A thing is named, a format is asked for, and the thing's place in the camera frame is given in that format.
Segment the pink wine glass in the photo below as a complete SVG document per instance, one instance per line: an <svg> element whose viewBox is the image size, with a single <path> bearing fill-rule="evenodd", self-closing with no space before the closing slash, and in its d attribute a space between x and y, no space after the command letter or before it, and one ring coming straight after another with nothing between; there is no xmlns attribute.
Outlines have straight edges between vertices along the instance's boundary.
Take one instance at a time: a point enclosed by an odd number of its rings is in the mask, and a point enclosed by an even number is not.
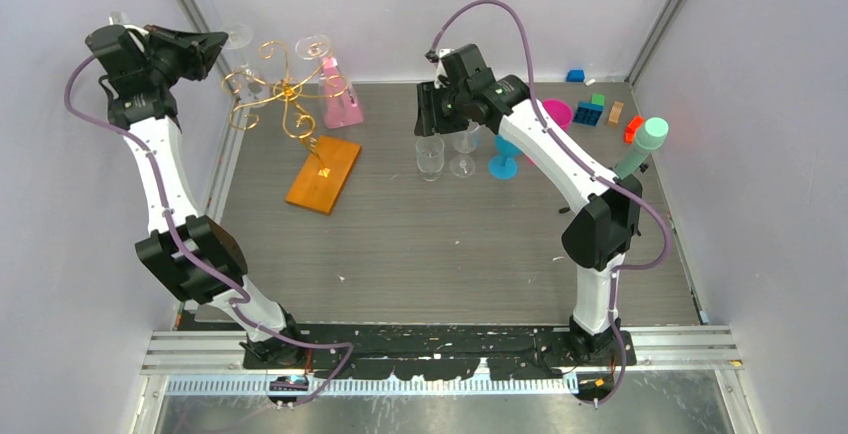
<svg viewBox="0 0 848 434"><path fill-rule="evenodd" d="M546 99L542 106L550 115L551 119L565 132L568 131L573 120L572 108L564 101L558 99Z"/></svg>

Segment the clear wine glass top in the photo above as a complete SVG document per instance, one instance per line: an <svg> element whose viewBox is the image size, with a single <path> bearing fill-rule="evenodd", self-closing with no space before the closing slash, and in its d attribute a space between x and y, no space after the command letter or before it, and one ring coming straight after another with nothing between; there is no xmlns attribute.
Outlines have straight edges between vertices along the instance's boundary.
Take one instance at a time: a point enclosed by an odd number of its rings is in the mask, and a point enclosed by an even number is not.
<svg viewBox="0 0 848 434"><path fill-rule="evenodd" d="M296 54L308 64L307 83L321 111L327 107L327 95L332 93L328 78L334 73L335 61L332 44L323 34L301 38L295 46Z"/></svg>

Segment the clear wine glass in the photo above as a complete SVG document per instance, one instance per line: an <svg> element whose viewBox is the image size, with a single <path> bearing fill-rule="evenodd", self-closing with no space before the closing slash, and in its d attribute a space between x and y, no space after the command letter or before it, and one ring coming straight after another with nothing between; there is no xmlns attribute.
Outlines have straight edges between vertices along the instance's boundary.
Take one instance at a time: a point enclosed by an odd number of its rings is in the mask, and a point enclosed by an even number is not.
<svg viewBox="0 0 848 434"><path fill-rule="evenodd" d="M296 54L308 64L307 83L321 111L327 107L327 95L332 93L328 78L334 73L335 61L332 44L323 34L301 38L295 46Z"/></svg>
<svg viewBox="0 0 848 434"><path fill-rule="evenodd" d="M436 181L444 167L445 144L441 137L419 137L415 143L416 165L421 178Z"/></svg>
<svg viewBox="0 0 848 434"><path fill-rule="evenodd" d="M480 142L481 125L471 123L464 131L452 134L451 142L457 154L451 159L450 172L458 178L468 178L476 171L476 163L471 154Z"/></svg>
<svg viewBox="0 0 848 434"><path fill-rule="evenodd" d="M240 101L265 99L269 88L264 84L265 76L259 69L252 28L241 22L229 22L222 25L220 30L228 35L222 51L222 57L230 66L230 77L225 81L227 89Z"/></svg>

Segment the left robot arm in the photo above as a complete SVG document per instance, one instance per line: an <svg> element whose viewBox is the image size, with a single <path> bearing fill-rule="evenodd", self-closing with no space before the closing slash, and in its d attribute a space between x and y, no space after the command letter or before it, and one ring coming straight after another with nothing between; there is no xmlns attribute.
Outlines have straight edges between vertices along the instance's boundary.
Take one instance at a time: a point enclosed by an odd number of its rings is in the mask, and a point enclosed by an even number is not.
<svg viewBox="0 0 848 434"><path fill-rule="evenodd" d="M111 24L85 44L105 73L102 126L123 137L135 159L148 206L140 262L179 301L210 305L245 332L249 360L298 366L308 349L293 316L248 278L237 241L201 212L184 172L182 130L172 87L201 81L228 41L225 32L191 33L159 26Z"/></svg>

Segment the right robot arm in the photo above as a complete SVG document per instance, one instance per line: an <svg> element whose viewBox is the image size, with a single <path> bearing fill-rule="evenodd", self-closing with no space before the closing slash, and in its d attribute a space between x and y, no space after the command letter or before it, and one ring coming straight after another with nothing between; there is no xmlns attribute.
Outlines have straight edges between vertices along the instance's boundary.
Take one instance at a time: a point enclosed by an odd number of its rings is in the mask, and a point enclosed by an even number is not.
<svg viewBox="0 0 848 434"><path fill-rule="evenodd" d="M479 48L430 50L433 80L417 87L418 137L456 133L476 123L501 136L531 159L574 213L561 242L575 264L577 297L567 342L580 364L627 364L617 310L618 275L640 216L641 183L632 175L602 181L597 164L532 98L515 75L501 79Z"/></svg>

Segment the blue wine glass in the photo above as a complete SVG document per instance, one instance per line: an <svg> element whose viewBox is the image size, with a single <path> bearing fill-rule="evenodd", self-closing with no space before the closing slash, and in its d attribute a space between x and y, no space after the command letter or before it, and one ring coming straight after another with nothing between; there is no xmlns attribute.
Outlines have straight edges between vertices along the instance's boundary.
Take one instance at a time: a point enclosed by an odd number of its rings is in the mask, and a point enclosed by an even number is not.
<svg viewBox="0 0 848 434"><path fill-rule="evenodd" d="M495 136L497 154L488 163L489 173L499 180L510 180L518 172L516 157L521 150L501 135Z"/></svg>

